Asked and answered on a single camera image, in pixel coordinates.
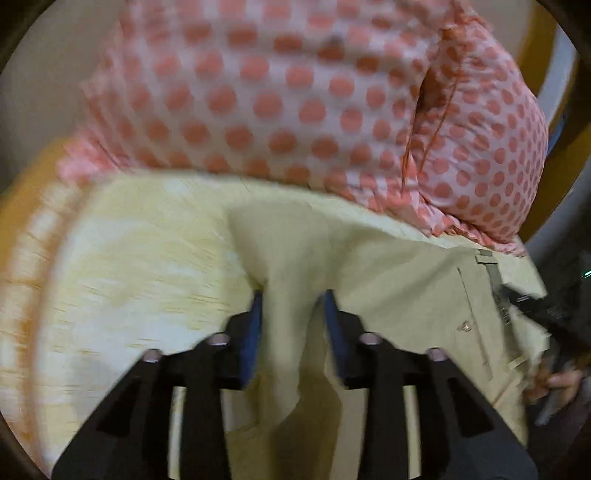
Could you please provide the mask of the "person's right hand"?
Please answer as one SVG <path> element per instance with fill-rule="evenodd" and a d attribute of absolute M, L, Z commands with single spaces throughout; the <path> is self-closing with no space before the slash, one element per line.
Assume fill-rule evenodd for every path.
<path fill-rule="evenodd" d="M 551 393 L 558 393 L 558 409 L 572 402 L 581 386 L 584 372 L 569 367 L 563 372 L 553 372 L 547 358 L 542 358 L 530 387 L 523 393 L 526 404 L 534 405 Z"/>

